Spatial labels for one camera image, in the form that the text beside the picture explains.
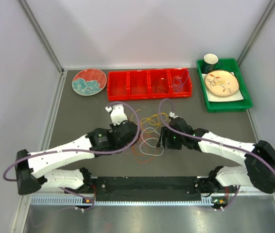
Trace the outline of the red four-compartment bin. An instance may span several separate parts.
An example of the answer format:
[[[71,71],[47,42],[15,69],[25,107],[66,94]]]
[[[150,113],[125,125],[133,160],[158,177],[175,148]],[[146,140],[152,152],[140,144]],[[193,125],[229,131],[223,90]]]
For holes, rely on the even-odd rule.
[[[110,101],[188,98],[192,82],[187,68],[111,71],[107,96]]]

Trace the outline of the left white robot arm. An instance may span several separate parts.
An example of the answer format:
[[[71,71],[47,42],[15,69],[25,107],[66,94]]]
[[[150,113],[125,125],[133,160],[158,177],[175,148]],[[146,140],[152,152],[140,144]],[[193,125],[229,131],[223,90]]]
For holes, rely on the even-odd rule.
[[[110,129],[96,128],[72,142],[49,150],[18,151],[15,165],[18,194],[28,195],[54,187],[88,192],[92,188],[92,180],[86,168],[65,171],[61,167],[101,155],[120,153],[137,142],[140,135],[137,124],[125,120],[110,126]]]

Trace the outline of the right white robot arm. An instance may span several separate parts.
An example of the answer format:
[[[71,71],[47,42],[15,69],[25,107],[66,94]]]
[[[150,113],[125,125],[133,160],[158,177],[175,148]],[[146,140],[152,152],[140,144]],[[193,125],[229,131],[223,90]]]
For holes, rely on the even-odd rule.
[[[275,149],[267,141],[244,143],[220,137],[208,130],[194,130],[179,116],[161,128],[158,147],[180,150],[186,147],[233,161],[238,166],[218,166],[206,179],[206,190],[220,192],[228,186],[253,186],[261,192],[275,192]]]

